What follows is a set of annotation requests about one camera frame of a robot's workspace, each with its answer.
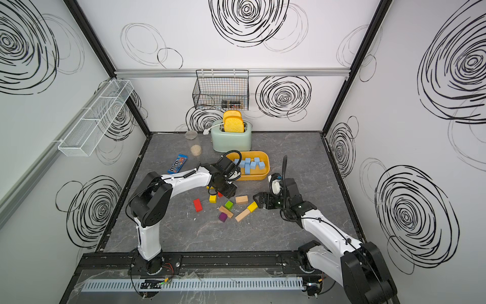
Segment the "long blue block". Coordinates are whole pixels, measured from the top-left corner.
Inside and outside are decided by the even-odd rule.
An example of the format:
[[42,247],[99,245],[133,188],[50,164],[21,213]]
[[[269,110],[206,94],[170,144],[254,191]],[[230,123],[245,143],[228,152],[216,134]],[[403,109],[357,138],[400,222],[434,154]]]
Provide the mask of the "long blue block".
[[251,166],[249,164],[245,164],[244,174],[249,175],[250,173],[251,173]]

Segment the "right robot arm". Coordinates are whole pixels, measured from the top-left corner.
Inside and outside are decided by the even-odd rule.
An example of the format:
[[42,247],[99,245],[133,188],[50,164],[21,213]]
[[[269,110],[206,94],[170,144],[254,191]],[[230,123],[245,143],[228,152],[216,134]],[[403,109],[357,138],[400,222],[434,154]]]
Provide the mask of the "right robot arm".
[[284,220],[311,233],[302,246],[301,267],[319,270],[341,285],[351,303],[398,303],[397,287],[381,251],[339,229],[311,202],[302,198],[295,180],[272,177],[270,190],[253,196],[259,208],[278,209]]

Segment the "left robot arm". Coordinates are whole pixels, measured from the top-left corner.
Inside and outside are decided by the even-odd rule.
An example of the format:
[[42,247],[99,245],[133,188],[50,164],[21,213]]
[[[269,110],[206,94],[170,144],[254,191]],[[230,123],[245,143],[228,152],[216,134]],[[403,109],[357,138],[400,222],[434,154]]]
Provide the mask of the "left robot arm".
[[151,262],[162,252],[159,223],[174,196],[208,186],[226,198],[231,198],[237,190],[234,181],[240,176],[239,163],[227,156],[220,157],[216,163],[204,163],[177,174],[149,172],[129,201],[138,234],[137,250],[141,257]]

